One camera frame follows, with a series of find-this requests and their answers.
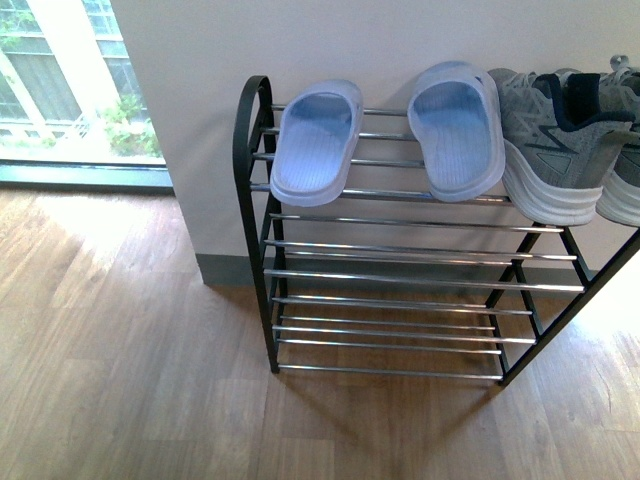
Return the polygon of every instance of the sunlight on floor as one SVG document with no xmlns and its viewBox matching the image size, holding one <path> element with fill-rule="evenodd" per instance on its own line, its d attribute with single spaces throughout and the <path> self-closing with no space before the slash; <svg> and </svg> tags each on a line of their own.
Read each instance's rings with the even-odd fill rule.
<svg viewBox="0 0 640 480">
<path fill-rule="evenodd" d="M 122 243 L 130 231 L 132 219 L 144 215 L 129 202 L 116 197 L 105 201 L 103 197 L 66 195 L 48 197 L 41 204 L 42 210 L 68 234 L 84 239 L 88 248 Z"/>
<path fill-rule="evenodd" d="M 640 335 L 640 253 L 591 300 L 577 317 L 576 325 L 586 334 L 611 335 L 625 331 Z"/>
</svg>

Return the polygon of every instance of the white wall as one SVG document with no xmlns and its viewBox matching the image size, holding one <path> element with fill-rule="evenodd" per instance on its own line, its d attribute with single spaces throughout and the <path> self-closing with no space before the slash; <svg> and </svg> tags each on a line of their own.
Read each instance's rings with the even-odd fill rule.
<svg viewBox="0 0 640 480">
<path fill-rule="evenodd" d="M 112 4 L 200 254 L 246 254 L 231 136 L 251 75 L 269 75 L 276 102 L 314 81 L 347 78 L 367 106 L 403 108 L 417 75 L 445 60 L 540 73 L 606 71 L 614 53 L 640 64 L 637 0 Z M 579 235 L 600 267 L 628 232 L 597 219 Z"/>
</svg>

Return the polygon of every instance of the hardwood floor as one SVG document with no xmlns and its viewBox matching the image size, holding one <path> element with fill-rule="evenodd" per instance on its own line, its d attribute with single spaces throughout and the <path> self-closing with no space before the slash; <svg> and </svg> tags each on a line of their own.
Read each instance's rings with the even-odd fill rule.
<svg viewBox="0 0 640 480">
<path fill-rule="evenodd" d="M 173 198 L 0 191 L 0 246 L 2 479 L 640 479 L 638 258 L 501 390 L 272 375 Z"/>
</svg>

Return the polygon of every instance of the white shoe sole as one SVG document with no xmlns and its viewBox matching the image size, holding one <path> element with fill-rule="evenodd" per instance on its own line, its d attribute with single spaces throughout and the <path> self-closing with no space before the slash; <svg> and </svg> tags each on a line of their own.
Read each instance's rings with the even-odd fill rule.
<svg viewBox="0 0 640 480">
<path fill-rule="evenodd" d="M 506 167 L 502 181 L 520 213 L 546 225 L 584 225 L 593 219 L 602 187 L 575 189 L 548 185 L 535 174 L 520 150 L 511 142 L 504 143 Z"/>
<path fill-rule="evenodd" d="M 640 227 L 640 187 L 628 184 L 613 172 L 604 185 L 596 211 L 613 222 Z"/>
</svg>

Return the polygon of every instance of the metal bar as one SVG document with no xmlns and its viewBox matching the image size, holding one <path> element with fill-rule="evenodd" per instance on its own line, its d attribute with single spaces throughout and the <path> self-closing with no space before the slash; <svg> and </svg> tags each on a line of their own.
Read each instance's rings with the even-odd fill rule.
<svg viewBox="0 0 640 480">
<path fill-rule="evenodd" d="M 366 307 L 398 310 L 420 310 L 428 312 L 451 313 L 475 313 L 480 315 L 530 315 L 529 310 L 505 310 L 487 308 L 485 305 L 473 305 L 464 303 L 438 303 L 438 302 L 408 302 L 394 300 L 377 300 L 346 297 L 324 297 L 312 295 L 289 295 L 288 297 L 274 297 L 276 303 L 290 305 L 332 305 L 341 307 Z"/>
<path fill-rule="evenodd" d="M 269 218 L 272 213 L 274 214 L 282 213 L 282 204 L 273 195 L 269 195 L 269 199 L 267 200 L 266 212 L 269 213 Z M 271 223 L 271 222 L 268 221 L 267 215 L 265 214 L 265 230 L 267 232 L 268 232 L 268 227 L 267 227 L 268 223 Z M 267 235 L 268 234 L 265 234 L 263 231 L 263 235 L 260 237 L 262 245 L 264 245 L 265 247 L 268 241 Z M 278 242 L 284 241 L 284 225 L 281 220 L 273 220 L 273 235 L 276 241 Z M 287 268 L 287 260 L 285 258 L 284 247 L 276 246 L 276 259 L 274 263 L 274 268 L 278 268 L 281 270 L 286 270 Z M 286 278 L 279 279 L 279 286 L 280 286 L 280 295 L 286 297 L 289 293 L 289 286 L 287 285 L 287 279 Z"/>
<path fill-rule="evenodd" d="M 344 323 L 354 325 L 385 325 L 394 327 L 416 327 L 416 328 L 438 328 L 438 329 L 450 329 L 450 330 L 479 330 L 479 331 L 492 331 L 493 327 L 486 327 L 482 325 L 449 325 L 449 324 L 437 324 L 437 323 L 413 323 L 413 322 L 387 322 L 377 320 L 351 320 L 346 318 L 324 318 L 324 317 L 300 317 L 300 316 L 288 316 L 283 315 L 283 320 L 291 320 L 298 322 L 327 322 L 327 323 Z"/>
<path fill-rule="evenodd" d="M 344 373 L 371 373 L 382 375 L 405 375 L 414 377 L 436 377 L 436 378 L 456 378 L 464 380 L 491 380 L 501 381 L 502 375 L 481 375 L 473 373 L 446 373 L 446 372 L 416 372 L 412 370 L 380 370 L 373 368 L 347 368 L 347 367 L 323 367 L 318 365 L 290 365 L 280 364 L 280 368 L 288 370 L 318 370 L 325 372 L 344 372 Z"/>
<path fill-rule="evenodd" d="M 387 337 L 387 338 L 415 338 L 420 340 L 437 340 L 442 342 L 479 342 L 479 343 L 522 343 L 532 345 L 536 341 L 530 338 L 510 338 L 494 336 L 461 336 L 446 335 L 435 333 L 410 333 L 410 332 L 386 332 L 382 330 L 336 330 L 332 328 L 308 328 L 308 327 L 291 327 L 284 325 L 274 325 L 273 329 L 280 332 L 301 332 L 301 333 L 332 333 L 334 335 L 364 335 L 368 337 Z"/>
<path fill-rule="evenodd" d="M 273 104 L 271 105 L 271 108 L 276 112 L 281 112 L 286 108 L 286 105 Z M 363 113 L 365 115 L 382 115 L 386 117 L 406 117 L 407 116 L 406 110 L 384 110 L 384 109 L 377 109 L 377 108 L 365 108 L 363 109 Z"/>
<path fill-rule="evenodd" d="M 232 145 L 233 175 L 269 365 L 271 371 L 277 373 L 279 371 L 277 350 L 271 329 L 272 304 L 267 297 L 267 286 L 262 273 L 263 258 L 261 246 L 258 242 L 258 231 L 250 186 L 254 163 L 251 154 L 257 145 L 256 142 L 259 140 L 253 138 L 253 134 L 250 136 L 249 133 L 249 126 L 253 120 L 253 104 L 256 96 L 260 100 L 260 106 L 256 114 L 256 121 L 259 121 L 258 125 L 273 125 L 273 112 L 270 109 L 272 99 L 269 79 L 264 76 L 253 76 L 245 84 L 238 104 Z M 268 148 L 275 148 L 275 144 L 266 141 L 266 139 L 265 145 Z"/>
<path fill-rule="evenodd" d="M 263 135 L 280 135 L 278 127 L 265 127 L 261 129 Z M 411 133 L 383 133 L 383 132 L 360 132 L 358 138 L 361 140 L 393 140 L 401 142 L 415 142 L 416 137 Z"/>
<path fill-rule="evenodd" d="M 542 227 L 542 225 L 538 222 L 534 222 L 532 225 L 532 228 L 540 228 L 540 227 Z M 522 242 L 520 243 L 516 251 L 518 253 L 529 253 L 531 249 L 534 247 L 534 245 L 536 244 L 536 242 L 538 241 L 538 238 L 540 238 L 539 232 L 530 231 L 524 236 L 524 239 L 522 240 Z M 502 272 L 502 275 L 500 276 L 500 279 L 498 281 L 510 282 L 511 280 L 513 280 L 514 275 L 515 275 L 515 271 L 513 270 L 513 266 L 507 267 L 504 270 L 504 272 Z M 495 307 L 496 304 L 502 298 L 503 294 L 504 294 L 504 290 L 499 288 L 491 292 L 491 294 L 489 295 L 489 298 L 487 298 L 487 301 L 485 302 L 486 306 L 488 308 Z"/>
<path fill-rule="evenodd" d="M 480 355 L 500 355 L 500 350 L 474 350 L 468 348 L 445 348 L 445 347 L 426 347 L 417 345 L 389 345 L 386 343 L 351 343 L 351 342 L 321 342 L 316 340 L 302 340 L 295 338 L 282 338 L 279 343 L 290 343 L 296 345 L 313 345 L 328 347 L 359 347 L 359 348 L 382 348 L 385 350 L 415 350 L 425 352 L 439 353 L 468 353 Z"/>
<path fill-rule="evenodd" d="M 501 282 L 475 282 L 468 280 L 433 280 L 427 278 L 397 277 L 391 275 L 366 275 L 356 273 L 302 272 L 296 270 L 273 270 L 267 268 L 265 275 L 279 278 L 314 278 L 321 280 L 359 280 L 381 283 L 407 283 L 412 285 L 430 285 L 444 287 L 493 288 L 502 290 L 529 290 L 538 292 L 584 292 L 584 287 L 574 285 L 545 285 Z"/>
<path fill-rule="evenodd" d="M 498 230 L 519 233 L 560 233 L 561 228 L 546 226 L 514 226 L 514 225 L 486 225 L 479 223 L 451 223 L 451 222 L 418 222 L 411 220 L 395 220 L 386 218 L 355 218 L 355 217 L 329 217 L 321 215 L 271 215 L 272 218 L 287 221 L 305 222 L 331 222 L 331 223 L 353 223 L 358 225 L 389 225 L 396 227 L 425 227 L 425 228 L 451 228 L 451 229 L 471 229 L 471 230 Z"/>
<path fill-rule="evenodd" d="M 500 324 L 498 323 L 498 317 L 495 315 L 489 315 L 489 323 L 493 327 L 493 335 L 496 338 L 502 337 L 502 333 L 500 332 Z M 509 371 L 509 360 L 507 358 L 507 350 L 504 346 L 504 343 L 496 343 L 498 350 L 500 350 L 500 356 L 498 359 L 500 360 L 500 368 L 502 368 L 502 373 L 505 374 Z"/>
<path fill-rule="evenodd" d="M 522 265 L 516 264 L 513 266 L 513 268 L 514 268 L 516 279 L 518 280 L 518 282 L 527 283 L 527 277 L 524 274 Z M 529 315 L 529 321 L 531 322 L 531 328 L 533 329 L 533 333 L 535 334 L 536 338 L 540 338 L 540 335 L 542 335 L 544 328 L 542 327 L 542 322 L 540 321 L 540 315 L 538 314 L 538 309 L 536 308 L 536 304 L 533 300 L 533 296 L 531 295 L 531 292 L 528 292 L 526 290 L 522 290 L 520 294 L 522 295 L 522 301 L 524 302 L 525 308 L 527 310 L 531 310 L 531 315 Z"/>
<path fill-rule="evenodd" d="M 535 357 L 546 347 L 555 336 L 589 303 L 589 301 L 604 287 L 613 276 L 640 250 L 640 229 L 625 242 L 607 264 L 596 274 L 589 283 L 585 293 L 576 298 L 565 308 L 560 315 L 547 327 L 538 339 L 538 342 L 530 347 L 522 357 L 505 374 L 501 384 L 508 385 Z"/>
<path fill-rule="evenodd" d="M 550 261 L 573 261 L 574 255 L 556 255 L 543 253 L 523 253 L 523 252 L 487 252 L 480 250 L 451 250 L 444 248 L 421 248 L 402 247 L 395 245 L 351 245 L 338 243 L 313 243 L 313 242 L 290 242 L 281 240 L 265 240 L 265 244 L 283 248 L 319 248 L 327 250 L 358 250 L 363 252 L 381 253 L 410 253 L 416 255 L 432 256 L 454 256 L 454 258 L 491 258 L 491 259 L 523 259 L 523 260 L 550 260 Z"/>
<path fill-rule="evenodd" d="M 562 230 L 562 232 L 560 233 L 560 239 L 562 240 L 567 253 L 576 256 L 576 259 L 573 261 L 573 268 L 575 269 L 580 282 L 582 283 L 582 285 L 588 285 L 589 282 L 593 280 L 593 273 L 589 269 L 589 266 L 587 265 L 582 252 L 580 252 L 578 243 L 576 242 L 575 238 L 573 238 L 573 234 L 571 233 L 569 227 L 565 227 Z"/>
<path fill-rule="evenodd" d="M 333 259 L 353 259 L 353 260 L 371 260 L 378 262 L 394 262 L 394 263 L 419 263 L 423 265 L 482 265 L 489 267 L 508 267 L 511 262 L 508 261 L 491 261 L 491 260 L 466 260 L 460 259 L 446 259 L 438 257 L 413 257 L 402 256 L 394 257 L 390 255 L 360 255 L 357 253 L 321 253 L 321 252 L 301 252 L 301 251 L 288 251 L 288 258 L 300 257 L 300 258 L 333 258 Z"/>
<path fill-rule="evenodd" d="M 275 158 L 274 153 L 254 153 L 253 159 L 264 162 L 273 162 Z M 351 159 L 352 166 L 360 167 L 390 167 L 390 168 L 424 168 L 423 160 L 365 160 L 361 158 Z"/>
<path fill-rule="evenodd" d="M 276 256 L 273 259 L 273 263 L 274 266 L 276 266 L 281 262 L 284 262 L 284 257 L 280 258 L 278 256 Z M 287 285 L 287 279 L 286 278 L 281 278 L 281 279 L 277 279 L 278 281 L 274 281 L 276 280 L 275 277 L 271 278 L 271 288 L 269 290 L 269 296 L 267 297 L 268 301 L 269 301 L 269 311 L 273 312 L 274 309 L 274 301 L 273 298 L 276 296 L 276 294 L 278 293 L 278 288 L 279 288 L 279 294 L 280 296 L 286 297 L 289 292 L 288 292 L 288 285 Z M 277 304 L 277 309 L 276 309 L 276 324 L 277 325 L 281 325 L 282 324 L 282 315 L 284 313 L 284 308 L 286 305 L 284 305 L 283 303 L 278 303 Z M 278 340 L 278 337 L 280 336 L 280 332 L 274 332 L 274 338 L 276 340 Z"/>
<path fill-rule="evenodd" d="M 252 183 L 251 191 L 268 193 L 270 191 L 270 187 L 267 183 Z M 381 200 L 389 202 L 441 203 L 428 192 L 410 192 L 398 190 L 366 190 L 345 188 L 342 191 L 340 198 L 349 198 L 356 200 Z M 511 200 L 509 200 L 509 197 L 504 195 L 481 195 L 471 200 L 456 202 L 455 204 L 450 203 L 449 205 L 491 205 L 506 207 L 511 206 Z"/>
</svg>

